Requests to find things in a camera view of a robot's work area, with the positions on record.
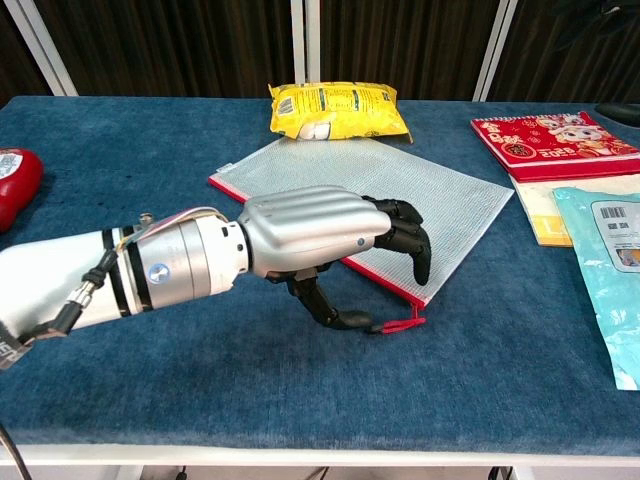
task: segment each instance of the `table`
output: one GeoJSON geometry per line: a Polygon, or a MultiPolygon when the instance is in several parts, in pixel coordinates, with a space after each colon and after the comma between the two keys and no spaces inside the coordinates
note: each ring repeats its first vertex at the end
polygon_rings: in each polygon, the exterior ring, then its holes
{"type": "MultiPolygon", "coordinates": [[[[580,104],[403,101],[399,109],[415,143],[383,141],[504,186],[471,118],[593,113],[580,104]]],[[[143,211],[161,218],[213,205],[234,218],[241,205],[207,177],[277,138],[269,116],[265,99],[15,98],[0,111],[0,144],[37,152],[46,175],[0,248],[131,224],[143,211]]],[[[640,144],[640,130],[594,117],[640,144]]],[[[343,265],[322,281],[341,308],[383,320],[408,314],[343,265]]],[[[223,295],[41,342],[0,376],[0,418],[27,458],[43,463],[177,445],[204,463],[215,452],[262,452],[268,462],[301,449],[291,462],[347,455],[357,463],[367,458],[357,451],[369,451],[371,464],[640,465],[640,395],[615,388],[572,249],[538,247],[517,197],[425,313],[426,326],[397,335],[332,331],[286,286],[245,275],[223,295]]]]}

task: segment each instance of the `white frame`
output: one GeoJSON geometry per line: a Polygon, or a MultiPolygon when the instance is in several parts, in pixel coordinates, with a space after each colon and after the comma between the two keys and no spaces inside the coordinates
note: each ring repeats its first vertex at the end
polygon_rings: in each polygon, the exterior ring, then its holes
{"type": "MultiPolygon", "coordinates": [[[[583,466],[640,467],[640,457],[376,450],[245,449],[172,445],[18,445],[27,465],[583,466]]],[[[13,465],[5,451],[0,465],[13,465]]]]}
{"type": "Polygon", "coordinates": [[[507,40],[509,28],[511,27],[511,21],[513,20],[513,14],[516,11],[518,0],[500,0],[498,4],[498,10],[496,11],[496,17],[493,21],[493,27],[491,28],[491,35],[487,42],[487,48],[484,52],[484,59],[482,66],[480,67],[480,73],[478,74],[478,80],[476,81],[476,89],[473,93],[472,100],[474,102],[484,102],[489,95],[491,89],[491,83],[493,77],[500,63],[500,57],[502,56],[502,49],[504,43],[507,40]]]}
{"type": "Polygon", "coordinates": [[[291,0],[291,37],[293,40],[293,71],[296,83],[307,81],[305,65],[303,0],[291,0]]]}
{"type": "Polygon", "coordinates": [[[54,95],[77,96],[67,68],[33,0],[4,0],[13,21],[54,95]]]}
{"type": "Polygon", "coordinates": [[[320,0],[305,0],[304,16],[307,82],[320,82],[320,0]]]}

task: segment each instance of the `red container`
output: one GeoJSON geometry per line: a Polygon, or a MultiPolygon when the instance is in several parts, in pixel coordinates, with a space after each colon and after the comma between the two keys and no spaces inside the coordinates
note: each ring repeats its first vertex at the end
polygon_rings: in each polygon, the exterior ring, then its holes
{"type": "Polygon", "coordinates": [[[35,153],[22,148],[0,149],[0,232],[9,230],[18,212],[33,199],[43,172],[35,153]]]}

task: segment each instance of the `robotic arm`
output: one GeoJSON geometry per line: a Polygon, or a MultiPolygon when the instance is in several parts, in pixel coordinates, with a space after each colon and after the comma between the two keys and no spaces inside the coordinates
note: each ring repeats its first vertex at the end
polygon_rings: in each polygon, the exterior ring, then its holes
{"type": "Polygon", "coordinates": [[[385,248],[411,255],[417,283],[429,278],[431,247],[420,214],[407,202],[342,187],[254,197],[235,222],[208,207],[140,221],[0,253],[0,368],[36,339],[225,292],[249,271],[286,282],[316,321],[336,329],[365,328],[372,319],[329,304],[316,279],[333,261],[385,248]]]}

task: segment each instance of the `red notebook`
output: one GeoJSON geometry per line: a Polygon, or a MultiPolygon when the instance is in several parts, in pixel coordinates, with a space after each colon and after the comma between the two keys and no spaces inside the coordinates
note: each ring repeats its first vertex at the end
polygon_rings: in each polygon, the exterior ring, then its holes
{"type": "Polygon", "coordinates": [[[586,112],[476,118],[471,126],[518,182],[640,172],[640,151],[586,112]]]}

